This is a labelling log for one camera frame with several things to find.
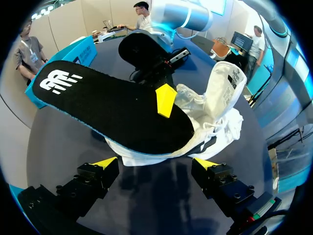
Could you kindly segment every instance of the yellow marker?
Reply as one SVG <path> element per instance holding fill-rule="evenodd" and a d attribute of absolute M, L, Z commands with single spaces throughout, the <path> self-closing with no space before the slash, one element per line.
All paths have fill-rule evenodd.
<path fill-rule="evenodd" d="M 157 113 L 169 118 L 177 92 L 167 83 L 156 89 Z"/>
<path fill-rule="evenodd" d="M 209 162 L 209 161 L 206 161 L 206 160 L 202 160 L 200 158 L 194 158 L 200 165 L 203 166 L 203 168 L 205 168 L 205 170 L 207 170 L 208 167 L 211 167 L 213 165 L 220 165 L 220 164 L 217 164 L 217 163 L 213 163 L 213 162 Z"/>
<path fill-rule="evenodd" d="M 113 158 L 109 158 L 109 159 L 105 159 L 103 161 L 97 162 L 97 163 L 92 163 L 90 165 L 99 165 L 102 166 L 103 169 L 106 168 L 111 162 L 113 162 L 114 159 L 117 159 L 117 157 L 113 157 Z"/>

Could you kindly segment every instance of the white logo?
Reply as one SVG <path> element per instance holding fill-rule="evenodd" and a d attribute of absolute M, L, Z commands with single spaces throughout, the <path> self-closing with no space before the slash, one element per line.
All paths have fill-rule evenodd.
<path fill-rule="evenodd" d="M 72 82 L 72 83 L 77 82 L 76 80 L 74 80 L 72 78 L 77 78 L 77 79 L 83 78 L 83 77 L 75 75 L 75 74 L 73 74 L 71 76 L 72 78 L 68 78 L 68 75 L 69 75 L 68 72 L 64 72 L 62 70 L 54 70 L 51 73 L 49 73 L 48 78 L 44 79 L 40 83 L 40 87 L 46 89 L 47 91 L 51 90 L 51 88 L 54 88 L 52 90 L 53 93 L 61 94 L 56 89 L 61 90 L 61 91 L 66 91 L 66 89 L 64 87 L 59 86 L 59 85 L 71 87 L 72 84 L 67 83 L 67 82 Z"/>

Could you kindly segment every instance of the person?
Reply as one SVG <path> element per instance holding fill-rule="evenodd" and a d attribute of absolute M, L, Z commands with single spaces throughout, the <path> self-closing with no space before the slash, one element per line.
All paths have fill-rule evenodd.
<path fill-rule="evenodd" d="M 254 34 L 250 36 L 246 34 L 249 38 L 253 40 L 252 46 L 249 51 L 248 56 L 248 67 L 246 70 L 247 84 L 252 78 L 252 72 L 255 66 L 260 66 L 265 49 L 265 39 L 262 37 L 262 29 L 259 26 L 254 26 Z"/>
<path fill-rule="evenodd" d="M 144 2 L 138 2 L 134 5 L 137 15 L 139 15 L 136 26 L 128 26 L 124 24 L 120 24 L 117 27 L 122 28 L 125 27 L 131 31 L 136 29 L 144 29 L 146 25 L 151 22 L 150 12 L 149 12 L 149 5 Z"/>
<path fill-rule="evenodd" d="M 28 20 L 21 32 L 21 41 L 14 53 L 14 62 L 16 69 L 21 75 L 27 79 L 27 85 L 34 79 L 39 69 L 48 61 L 44 52 L 43 46 L 36 37 L 29 37 L 31 29 L 31 20 Z"/>

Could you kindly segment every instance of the jeans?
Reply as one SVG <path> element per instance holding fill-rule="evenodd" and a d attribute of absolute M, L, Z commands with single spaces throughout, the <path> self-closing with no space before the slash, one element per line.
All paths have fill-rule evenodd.
<path fill-rule="evenodd" d="M 254 67 L 256 65 L 256 58 L 252 55 L 249 55 L 248 57 L 248 68 L 246 71 L 246 83 L 248 84 L 252 78 L 252 72 L 254 70 Z"/>

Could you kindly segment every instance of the gray t-shirt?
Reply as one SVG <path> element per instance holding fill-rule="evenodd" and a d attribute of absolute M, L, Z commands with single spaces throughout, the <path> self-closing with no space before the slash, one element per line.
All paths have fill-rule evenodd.
<path fill-rule="evenodd" d="M 147 24 L 150 24 L 150 22 L 151 22 L 150 15 L 147 16 L 147 17 L 144 17 L 143 15 L 140 15 L 138 17 L 138 20 L 137 20 L 136 29 L 145 29 L 145 26 Z"/>
<path fill-rule="evenodd" d="M 253 43 L 250 48 L 249 55 L 252 55 L 254 58 L 258 60 L 260 57 L 260 51 L 261 50 L 264 51 L 265 49 L 264 37 L 257 37 L 253 35 L 252 40 L 253 40 Z"/>
<path fill-rule="evenodd" d="M 42 50 L 43 46 L 39 43 L 36 37 L 29 37 L 29 39 L 25 40 L 24 42 L 28 45 L 29 48 L 32 49 L 33 53 L 36 53 L 38 60 L 35 63 L 32 62 L 30 58 L 30 49 L 27 48 L 27 46 L 25 46 L 22 42 L 20 42 L 18 48 L 14 53 L 14 63 L 16 65 L 16 69 L 18 69 L 20 65 L 23 65 L 33 74 L 36 74 L 43 66 L 42 58 L 40 55 L 40 51 Z"/>

